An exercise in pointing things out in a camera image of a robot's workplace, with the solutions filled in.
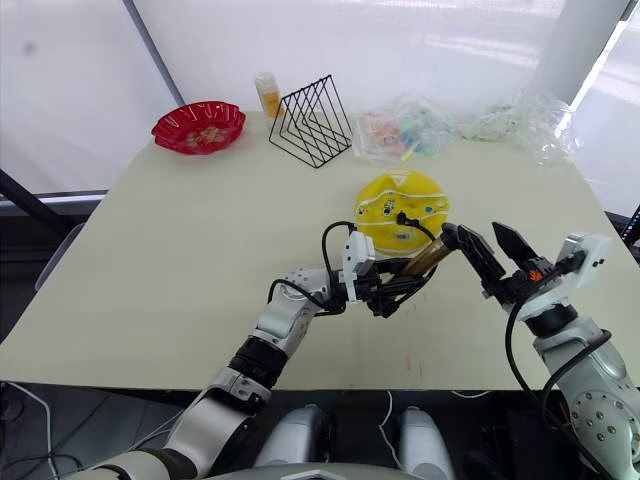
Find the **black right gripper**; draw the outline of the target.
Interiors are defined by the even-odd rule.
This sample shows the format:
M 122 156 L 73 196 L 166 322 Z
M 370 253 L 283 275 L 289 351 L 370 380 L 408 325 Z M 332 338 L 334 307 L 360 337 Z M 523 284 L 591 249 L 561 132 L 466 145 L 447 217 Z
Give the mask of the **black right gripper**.
M 554 265 L 539 257 L 518 231 L 503 223 L 492 223 L 496 241 L 502 251 L 518 269 L 508 277 L 494 256 L 493 250 L 477 232 L 464 225 L 458 226 L 459 249 L 479 275 L 487 298 L 494 297 L 505 307 L 520 301 L 543 278 L 551 273 Z

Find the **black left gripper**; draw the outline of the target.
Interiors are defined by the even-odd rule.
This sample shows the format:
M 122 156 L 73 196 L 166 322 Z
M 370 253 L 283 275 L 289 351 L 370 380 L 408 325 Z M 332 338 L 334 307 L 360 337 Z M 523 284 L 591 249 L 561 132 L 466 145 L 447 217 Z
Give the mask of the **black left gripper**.
M 356 299 L 362 301 L 374 316 L 389 318 L 399 306 L 421 290 L 433 277 L 437 268 L 426 275 L 409 277 L 410 258 L 377 260 L 375 269 L 354 281 Z

